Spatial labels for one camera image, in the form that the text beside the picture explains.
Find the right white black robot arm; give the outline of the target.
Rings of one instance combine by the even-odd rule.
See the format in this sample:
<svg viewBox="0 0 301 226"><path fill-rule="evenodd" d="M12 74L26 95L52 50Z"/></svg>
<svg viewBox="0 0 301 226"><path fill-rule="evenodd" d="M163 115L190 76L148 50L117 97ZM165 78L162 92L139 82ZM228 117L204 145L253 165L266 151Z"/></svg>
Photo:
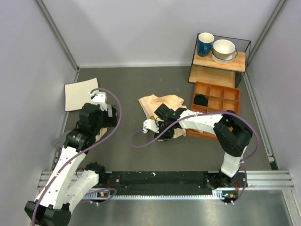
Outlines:
<svg viewBox="0 0 301 226"><path fill-rule="evenodd" d="M243 121L233 116L233 111L218 114L194 112L186 108L173 110L161 104L152 123L154 137L160 141L172 140L176 129L206 132L217 137L225 152L218 175L209 174L206 185L211 189L229 187L237 180L241 160L253 136L252 130Z"/></svg>

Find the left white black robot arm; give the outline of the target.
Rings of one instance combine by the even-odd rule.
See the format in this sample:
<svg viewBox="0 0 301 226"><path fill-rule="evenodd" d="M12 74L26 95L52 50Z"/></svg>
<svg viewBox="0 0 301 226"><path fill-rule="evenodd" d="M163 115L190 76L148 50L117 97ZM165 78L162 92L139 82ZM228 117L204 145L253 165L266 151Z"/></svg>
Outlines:
<svg viewBox="0 0 301 226"><path fill-rule="evenodd" d="M71 180L88 151L100 143L101 129L116 128L118 124L117 106L84 104L48 182L35 200L25 205L34 226L68 225L74 209L90 189L106 183L105 168L97 163L88 164L76 182Z"/></svg>

